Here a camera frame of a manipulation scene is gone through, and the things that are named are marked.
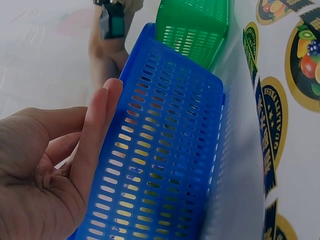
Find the fruit illustration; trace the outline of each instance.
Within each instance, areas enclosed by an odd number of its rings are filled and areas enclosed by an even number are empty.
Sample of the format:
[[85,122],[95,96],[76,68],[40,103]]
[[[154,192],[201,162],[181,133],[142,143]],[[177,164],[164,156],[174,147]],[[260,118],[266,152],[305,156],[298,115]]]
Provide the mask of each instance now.
[[300,63],[302,73],[309,79],[314,79],[316,76],[317,64],[308,55],[305,55],[301,59]]
[[308,45],[311,44],[311,40],[299,39],[298,49],[296,56],[300,59],[308,54]]
[[314,39],[316,39],[315,35],[309,29],[299,32],[299,38],[306,39],[306,40],[314,40]]
[[270,7],[270,12],[275,13],[277,12],[284,4],[280,2],[279,0],[275,1],[271,7]]
[[271,7],[271,5],[267,3],[266,5],[263,6],[263,11],[265,13],[269,13],[270,12],[270,7]]
[[286,8],[287,8],[287,6],[282,4],[282,6],[279,8],[279,10],[275,11],[273,13],[274,17],[278,18],[278,17],[282,16],[283,14],[285,14],[286,13]]
[[320,84],[320,62],[318,62],[318,64],[316,65],[315,68],[315,80],[318,84]]

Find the ventilation hole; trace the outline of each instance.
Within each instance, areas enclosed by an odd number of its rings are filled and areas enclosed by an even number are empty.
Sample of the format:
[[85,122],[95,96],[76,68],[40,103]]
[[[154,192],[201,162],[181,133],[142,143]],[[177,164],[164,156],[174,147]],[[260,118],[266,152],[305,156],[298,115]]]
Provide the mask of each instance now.
[[156,150],[157,150],[157,152],[162,153],[162,154],[169,154],[169,151],[168,151],[168,150],[163,149],[163,148],[161,148],[161,147],[158,147]]
[[178,180],[170,179],[169,182],[172,184],[180,185],[180,181]]
[[151,117],[146,117],[145,120],[148,121],[148,122],[150,122],[150,123],[153,123],[153,124],[157,124],[157,123],[158,123],[157,120],[155,120],[155,119],[153,119],[153,118],[151,118]]
[[133,233],[133,236],[135,236],[135,237],[137,237],[137,238],[141,238],[141,239],[147,239],[147,238],[148,238],[148,235],[143,234],[143,233],[140,233],[140,232],[134,232],[134,233]]
[[117,223],[117,224],[121,224],[121,225],[125,225],[125,226],[128,226],[129,225],[129,222],[127,220],[123,220],[123,219],[120,219],[120,218],[116,218],[114,219],[114,221]]
[[137,177],[137,176],[127,175],[126,178],[131,180],[131,181],[134,181],[136,183],[140,183],[141,182],[141,178]]
[[156,92],[157,94],[162,95],[162,96],[167,95],[164,91],[161,91],[161,90],[159,90],[159,89],[156,89],[155,92]]
[[137,173],[137,174],[142,174],[144,171],[141,169],[141,168],[137,168],[135,166],[130,166],[129,169],[134,172],[134,173]]
[[181,217],[179,217],[179,220],[181,220],[181,221],[186,221],[186,222],[190,222],[190,221],[191,221],[191,218],[190,218],[190,217],[181,216]]
[[149,76],[153,76],[153,75],[154,75],[152,72],[147,71],[147,70],[143,70],[142,72],[143,72],[144,74],[149,75]]
[[197,174],[203,174],[204,172],[201,171],[200,169],[192,168],[192,171],[197,173]]
[[102,222],[99,222],[99,221],[91,220],[90,223],[92,225],[95,225],[95,226],[98,226],[98,227],[101,227],[101,228],[105,228],[106,227],[106,224],[104,224]]
[[158,174],[155,174],[155,173],[150,173],[150,176],[153,177],[153,178],[155,178],[155,179],[159,179],[159,180],[162,180],[162,179],[163,179],[162,176],[160,176],[160,175],[158,175]]
[[120,176],[120,172],[119,171],[117,171],[117,170],[114,170],[114,169],[112,169],[112,168],[107,168],[106,169],[106,171],[107,171],[107,173],[110,173],[110,174],[113,174],[113,175],[116,175],[116,176]]
[[114,194],[116,192],[113,188],[108,187],[108,186],[100,186],[100,188],[101,188],[101,190],[106,191],[111,194]]
[[141,212],[144,212],[144,213],[147,213],[147,214],[153,214],[155,213],[152,209],[150,208],[146,208],[146,207],[140,207],[140,211]]
[[168,230],[164,230],[164,229],[160,229],[160,228],[157,228],[155,231],[159,234],[168,234],[169,233]]
[[112,165],[115,165],[117,167],[122,167],[124,164],[120,161],[116,161],[116,160],[113,160],[113,159],[109,159],[109,163],[111,163]]
[[156,189],[160,188],[160,184],[152,182],[152,181],[149,181],[147,184],[148,184],[148,186],[156,188]]
[[162,156],[155,156],[154,159],[157,161],[160,161],[160,162],[164,162],[164,163],[167,162],[167,160]]
[[169,125],[169,124],[165,124],[164,127],[165,127],[166,129],[169,129],[169,130],[172,130],[172,131],[175,131],[175,130],[176,130],[176,128],[175,128],[174,126],[171,126],[171,125]]
[[142,199],[142,202],[145,203],[145,204],[148,204],[148,205],[156,205],[156,202],[155,201],[152,201],[150,199]]
[[194,95],[196,95],[197,97],[201,97],[201,94],[198,93],[198,92],[196,92],[196,91],[193,91],[192,93],[193,93]]
[[177,96],[173,96],[172,99],[177,101],[178,103],[183,103],[183,100]]
[[158,224],[169,227],[171,225],[168,221],[158,221]]
[[154,103],[154,102],[152,102],[150,105],[151,105],[152,107],[157,108],[157,109],[162,109],[162,106],[161,106],[161,105],[156,104],[156,103]]
[[165,168],[164,168],[163,166],[155,165],[155,164],[152,165],[152,168],[153,168],[153,169],[160,170],[160,171],[164,171],[164,170],[165,170]]
[[134,185],[131,185],[131,184],[124,184],[123,185],[126,189],[129,189],[129,190],[132,190],[132,191],[138,191],[138,187],[137,186],[134,186]]
[[138,83],[138,86],[143,87],[143,88],[145,88],[145,89],[148,89],[148,88],[149,88],[148,85],[146,85],[146,84],[144,84],[144,83],[142,83],[142,82],[139,82],[139,83]]
[[131,204],[129,202],[126,202],[126,201],[120,201],[119,204],[120,204],[120,206],[128,208],[128,209],[133,209],[134,208],[133,204]]
[[164,85],[164,84],[162,84],[160,82],[158,82],[157,85],[162,89],[166,89],[167,90],[169,88],[167,85]]
[[160,76],[159,79],[160,79],[161,81],[164,81],[164,82],[167,83],[167,84],[170,83],[170,80],[164,78],[163,76]]
[[191,146],[191,141],[189,141],[188,139],[181,138],[180,142],[184,145]]
[[173,134],[170,134],[170,133],[167,133],[167,132],[162,132],[161,135],[164,136],[164,137],[167,137],[169,139],[173,139],[174,138]]
[[141,164],[141,165],[146,165],[146,161],[144,161],[144,160],[141,160],[141,159],[139,159],[139,158],[133,158],[132,159],[132,161],[133,162],[135,162],[135,163],[137,163],[137,164]]
[[110,207],[107,206],[107,205],[104,205],[104,204],[101,204],[101,203],[96,203],[95,206],[99,209],[102,209],[102,210],[106,210],[106,211],[109,211],[110,210]]
[[139,113],[135,112],[135,111],[132,111],[132,110],[127,110],[126,111],[128,114],[134,116],[134,117],[139,117]]
[[107,202],[112,202],[112,198],[109,197],[109,196],[106,196],[106,195],[102,195],[102,194],[98,194],[98,198],[101,199],[101,200],[104,200],[104,201],[107,201]]
[[196,116],[198,115],[196,112],[191,111],[191,110],[188,110],[188,111],[186,111],[186,112],[187,112],[188,114],[194,116],[194,117],[196,117]]
[[196,120],[194,120],[193,118],[190,118],[190,117],[186,117],[185,120],[195,124],[196,123]]
[[121,233],[121,234],[126,234],[127,233],[127,230],[125,230],[124,228],[121,228],[121,227],[113,226],[111,229],[113,231],[117,231],[118,233]]
[[146,143],[144,141],[138,141],[138,145],[143,146],[145,148],[151,148],[151,145],[149,143]]
[[178,90],[174,90],[174,92],[175,92],[176,94],[178,94],[179,96],[184,96],[184,95],[185,95],[183,92],[178,91]]
[[96,216],[97,218],[101,218],[101,219],[107,219],[108,218],[107,215],[105,215],[103,213],[100,213],[100,212],[97,212],[97,211],[94,211],[93,215]]
[[158,197],[158,193],[156,193],[154,191],[146,190],[146,191],[144,191],[144,193],[147,195],[150,195],[152,197]]
[[121,196],[127,199],[136,200],[136,196],[130,193],[122,192]]
[[167,146],[167,147],[171,147],[171,143],[170,142],[167,142],[167,141],[164,141],[164,140],[160,140],[159,143]]
[[161,97],[158,97],[158,96],[153,96],[152,97],[154,100],[157,100],[158,102],[160,103],[163,103],[165,100],[163,100]]
[[121,149],[124,149],[124,150],[128,150],[129,149],[129,146],[128,145],[125,145],[121,142],[116,142],[114,145],[116,145],[117,147],[121,148]]
[[190,99],[191,99],[192,101],[196,102],[197,104],[199,104],[199,103],[200,103],[200,100],[199,100],[199,99],[197,99],[197,98],[190,97]]
[[154,66],[151,66],[149,64],[145,64],[144,66],[147,67],[148,69],[156,70]]
[[146,133],[144,133],[144,132],[140,133],[140,136],[143,137],[143,138],[145,138],[145,139],[149,139],[149,140],[154,139],[153,136],[151,136],[151,135],[149,135],[149,134],[146,134]]
[[139,104],[136,104],[136,103],[133,103],[133,102],[130,102],[129,105],[133,108],[136,108],[136,109],[142,109],[142,107],[139,105]]
[[193,126],[191,126],[191,125],[188,125],[188,124],[184,124],[183,125],[185,128],[187,128],[187,129],[190,129],[190,130],[195,130],[195,128],[193,127]]
[[116,213],[125,217],[131,217],[131,213],[128,211],[117,210]]
[[179,106],[179,105],[177,105],[177,104],[174,104],[174,103],[170,103],[170,106],[171,107],[174,107],[174,108],[176,108],[176,109],[181,109],[181,107]]
[[194,137],[194,135],[191,132],[187,132],[187,131],[183,131],[182,135],[186,136],[186,137],[189,137],[189,138],[193,138]]
[[110,178],[110,177],[107,177],[107,176],[105,176],[105,177],[103,178],[103,180],[106,181],[106,182],[108,182],[108,183],[111,183],[111,184],[118,184],[118,181],[117,181],[117,180],[115,180],[115,179],[113,179],[113,178]]
[[113,239],[113,240],[125,240],[124,237],[122,237],[122,236],[115,236],[115,235],[110,235],[110,239]]
[[126,131],[126,132],[128,132],[128,133],[133,133],[134,132],[134,130],[131,127],[128,127],[128,126],[125,126],[125,125],[123,125],[121,127],[121,129]]
[[137,101],[139,101],[139,102],[144,102],[145,101],[142,97],[139,97],[139,96],[133,96],[132,98],[137,100]]
[[187,234],[182,233],[182,232],[176,232],[174,235],[176,235],[177,237],[186,237]]
[[166,196],[165,199],[166,199],[167,201],[172,201],[172,202],[177,201],[177,198],[176,198],[176,197],[173,197],[173,196]]
[[188,228],[189,228],[188,226],[182,225],[182,224],[178,224],[176,227],[177,227],[178,229],[188,229]]
[[120,139],[123,139],[123,140],[126,140],[126,141],[131,141],[131,137],[129,137],[129,136],[127,136],[127,135],[124,135],[124,134],[122,134],[122,133],[120,133],[120,134],[118,135],[118,137],[119,137]]
[[151,132],[155,132],[155,131],[156,131],[156,129],[155,129],[154,127],[149,126],[149,125],[143,125],[143,128],[144,128],[144,129],[147,129],[147,130],[149,130],[149,131],[151,131]]
[[172,115],[179,116],[179,113],[177,113],[176,111],[168,110],[168,112]]
[[102,231],[98,231],[92,228],[89,228],[89,232],[98,236],[102,236],[104,234]]
[[185,176],[185,174],[183,174],[182,172],[179,172],[179,171],[172,171],[171,172],[173,175],[176,175],[176,176],[178,176],[178,177],[184,177]]
[[147,95],[147,93],[145,91],[142,91],[140,89],[136,89],[134,90],[136,93],[141,94],[141,95]]

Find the hand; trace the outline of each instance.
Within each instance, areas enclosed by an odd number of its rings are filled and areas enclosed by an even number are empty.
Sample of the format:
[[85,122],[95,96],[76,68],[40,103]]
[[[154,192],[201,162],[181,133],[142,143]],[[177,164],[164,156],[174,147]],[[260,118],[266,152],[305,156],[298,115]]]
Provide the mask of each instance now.
[[63,240],[79,226],[122,88],[109,79],[88,109],[27,108],[0,120],[1,240]]

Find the green plastic basket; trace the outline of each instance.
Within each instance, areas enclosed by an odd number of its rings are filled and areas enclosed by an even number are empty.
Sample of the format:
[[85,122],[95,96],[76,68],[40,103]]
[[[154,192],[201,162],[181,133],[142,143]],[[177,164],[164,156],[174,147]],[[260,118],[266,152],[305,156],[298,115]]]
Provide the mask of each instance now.
[[229,29],[229,0],[162,0],[156,39],[208,69]]

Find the finger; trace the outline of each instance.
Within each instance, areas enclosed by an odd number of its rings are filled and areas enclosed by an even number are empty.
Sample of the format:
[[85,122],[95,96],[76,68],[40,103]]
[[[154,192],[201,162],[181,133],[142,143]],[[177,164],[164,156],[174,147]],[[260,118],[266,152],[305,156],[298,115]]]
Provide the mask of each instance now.
[[34,134],[42,136],[44,141],[51,141],[61,136],[81,132],[87,108],[72,107],[65,109],[44,110],[26,108],[12,116],[27,117],[34,123]]
[[120,80],[109,79],[104,84],[104,88],[95,93],[84,120],[69,178],[85,204],[88,204],[101,147],[115,114],[122,89],[123,84]]
[[81,132],[74,132],[52,140],[45,150],[53,166],[71,155],[79,142]]

